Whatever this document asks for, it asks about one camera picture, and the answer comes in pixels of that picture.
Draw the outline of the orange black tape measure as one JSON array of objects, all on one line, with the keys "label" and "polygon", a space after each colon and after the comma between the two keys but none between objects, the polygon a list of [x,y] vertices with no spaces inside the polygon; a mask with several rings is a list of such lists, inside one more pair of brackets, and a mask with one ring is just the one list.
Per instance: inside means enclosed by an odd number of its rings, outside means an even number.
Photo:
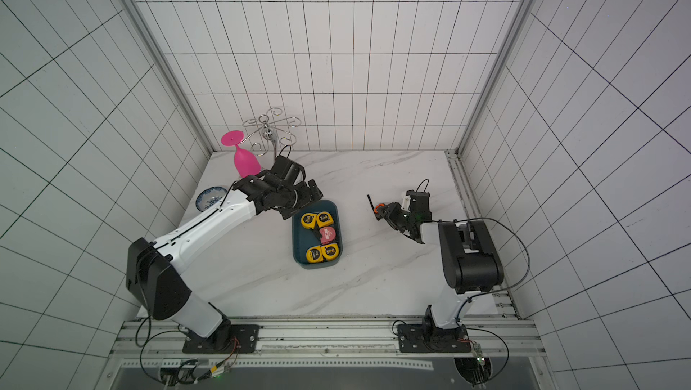
[{"label": "orange black tape measure", "polygon": [[375,205],[374,201],[372,200],[372,197],[370,195],[367,195],[367,199],[369,201],[372,212],[374,213],[374,217],[377,220],[383,220],[383,218],[386,215],[387,205],[386,204]]}]

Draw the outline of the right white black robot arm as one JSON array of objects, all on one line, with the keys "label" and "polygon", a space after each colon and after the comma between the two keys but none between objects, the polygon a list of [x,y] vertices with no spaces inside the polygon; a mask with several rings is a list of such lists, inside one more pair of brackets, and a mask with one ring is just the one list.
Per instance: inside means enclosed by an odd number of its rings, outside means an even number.
[{"label": "right white black robot arm", "polygon": [[459,326],[478,299],[503,284],[504,270],[482,220],[435,220],[429,199],[428,192],[409,190],[401,202],[371,208],[377,220],[414,242],[440,251],[447,288],[428,307],[422,323],[423,331],[432,335]]}]

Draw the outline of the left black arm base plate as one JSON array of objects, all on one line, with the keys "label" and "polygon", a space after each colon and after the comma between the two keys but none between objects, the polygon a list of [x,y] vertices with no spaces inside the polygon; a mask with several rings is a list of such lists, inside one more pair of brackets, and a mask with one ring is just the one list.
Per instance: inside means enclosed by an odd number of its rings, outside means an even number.
[{"label": "left black arm base plate", "polygon": [[208,338],[189,331],[182,348],[184,354],[251,354],[256,351],[260,326],[222,323]]}]

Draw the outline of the pink tape measure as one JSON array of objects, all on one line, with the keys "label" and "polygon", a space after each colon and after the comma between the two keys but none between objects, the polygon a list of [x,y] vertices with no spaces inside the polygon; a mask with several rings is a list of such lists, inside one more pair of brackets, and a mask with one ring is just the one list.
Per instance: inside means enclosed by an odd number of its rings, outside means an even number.
[{"label": "pink tape measure", "polygon": [[325,226],[319,229],[320,244],[328,245],[334,243],[337,238],[337,231],[333,226]]}]

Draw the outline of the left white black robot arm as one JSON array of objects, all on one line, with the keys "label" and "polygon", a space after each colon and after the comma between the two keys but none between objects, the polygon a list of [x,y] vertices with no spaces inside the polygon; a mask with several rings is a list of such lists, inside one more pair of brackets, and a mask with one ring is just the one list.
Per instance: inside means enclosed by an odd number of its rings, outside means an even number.
[{"label": "left white black robot arm", "polygon": [[225,316],[183,279],[187,268],[224,235],[266,211],[284,220],[322,199],[304,166],[284,156],[273,167],[235,181],[219,202],[154,241],[139,238],[128,249],[125,285],[150,319],[170,320],[208,339]]}]

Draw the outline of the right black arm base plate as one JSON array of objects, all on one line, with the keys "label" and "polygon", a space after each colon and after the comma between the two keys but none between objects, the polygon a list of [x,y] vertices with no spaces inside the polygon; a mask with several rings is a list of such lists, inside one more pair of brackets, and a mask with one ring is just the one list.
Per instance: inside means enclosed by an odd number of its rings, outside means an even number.
[{"label": "right black arm base plate", "polygon": [[422,324],[399,323],[394,327],[394,333],[401,353],[464,354],[473,350],[464,327],[441,329]]}]

